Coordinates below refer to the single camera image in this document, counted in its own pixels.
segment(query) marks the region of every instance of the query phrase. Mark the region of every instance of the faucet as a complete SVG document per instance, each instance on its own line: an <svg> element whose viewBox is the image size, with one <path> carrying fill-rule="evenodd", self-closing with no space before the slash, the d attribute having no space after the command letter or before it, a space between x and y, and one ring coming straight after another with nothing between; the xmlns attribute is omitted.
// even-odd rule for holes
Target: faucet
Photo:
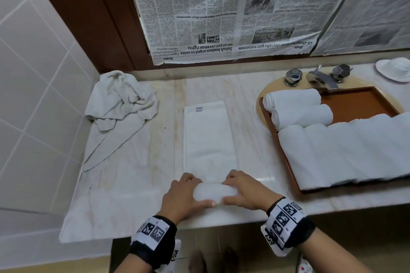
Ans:
<svg viewBox="0 0 410 273"><path fill-rule="evenodd" d="M319 82L323 84L327 90L332 91L338 89L337 81L331 76L319 71L322 65L319 65L315 70L310 71L306 75L308 82Z"/></svg>

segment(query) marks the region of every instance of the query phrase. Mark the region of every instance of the wooden tray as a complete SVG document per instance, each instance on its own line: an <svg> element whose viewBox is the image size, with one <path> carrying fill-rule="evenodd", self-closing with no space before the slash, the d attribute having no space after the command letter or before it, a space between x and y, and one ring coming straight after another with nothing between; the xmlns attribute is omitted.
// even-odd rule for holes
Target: wooden tray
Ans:
<svg viewBox="0 0 410 273"><path fill-rule="evenodd" d="M399 112L393 107L393 105L379 92L376 87L358 87L354 89L338 89L333 92L329 92L325 89L318 89L320 95L322 96L322 104L328 105L333 112L333 123L338 122L350 122L354 119L368 119L372 116L379 115L382 113L388 116L394 117L399 114ZM259 98L259 106L262 109L263 116L266 120L268 128L272 134L272 139L274 141L274 146L279 151L279 155L284 163L290 178L290 183L292 190L297 196L302 196L308 193L315 193L323 191L329 188L337 188L346 185L365 185L365 184L378 184L386 183L384 181L375 180L370 182L364 182L359 184L347 183L343 185L332 186L328 188L319 188L312 190L301 190L299 188L298 182L296 181L295 175L293 174L292 168L290 167L289 161L280 146L278 132L271 120L271 114L265 109L263 105L263 97Z"/></svg>

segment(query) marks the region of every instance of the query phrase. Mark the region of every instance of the newspaper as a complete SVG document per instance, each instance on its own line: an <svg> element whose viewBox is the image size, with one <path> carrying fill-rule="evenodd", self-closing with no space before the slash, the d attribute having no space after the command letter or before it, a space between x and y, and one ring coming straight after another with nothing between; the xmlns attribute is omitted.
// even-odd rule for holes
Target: newspaper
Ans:
<svg viewBox="0 0 410 273"><path fill-rule="evenodd" d="M135 0L154 65L310 53L341 0Z"/></svg>
<svg viewBox="0 0 410 273"><path fill-rule="evenodd" d="M313 55L410 47L410 0L346 0Z"/></svg>

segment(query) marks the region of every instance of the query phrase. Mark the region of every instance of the left hand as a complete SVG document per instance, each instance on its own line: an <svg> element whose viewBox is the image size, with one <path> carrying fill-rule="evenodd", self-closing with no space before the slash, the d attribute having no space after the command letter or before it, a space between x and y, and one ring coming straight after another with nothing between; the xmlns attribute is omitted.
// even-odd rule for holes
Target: left hand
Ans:
<svg viewBox="0 0 410 273"><path fill-rule="evenodd" d="M193 213L205 208L213 208L217 205L215 201L196 201L193 198L193 190L202 180L190 173L183 173L179 181L173 180L168 193L162 198L161 210L157 215L163 216L178 225Z"/></svg>

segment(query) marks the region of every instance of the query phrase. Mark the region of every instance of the marble countertop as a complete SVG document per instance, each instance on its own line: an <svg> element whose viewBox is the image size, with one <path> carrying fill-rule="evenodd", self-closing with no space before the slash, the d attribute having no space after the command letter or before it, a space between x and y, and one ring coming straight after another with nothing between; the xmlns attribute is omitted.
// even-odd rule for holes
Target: marble countertop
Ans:
<svg viewBox="0 0 410 273"><path fill-rule="evenodd" d="M109 158L81 174L60 234L62 242L133 235L155 214L173 179L182 175L184 107L223 100L228 109L239 169L294 198L272 138L254 112L262 88L286 71L151 81L160 101L158 114ZM374 64L353 66L353 74L372 82L410 111L410 84L383 78ZM410 202L410 181L340 187L306 196L298 203L308 214ZM208 209L178 228L202 228L266 220L264 212L242 208Z"/></svg>

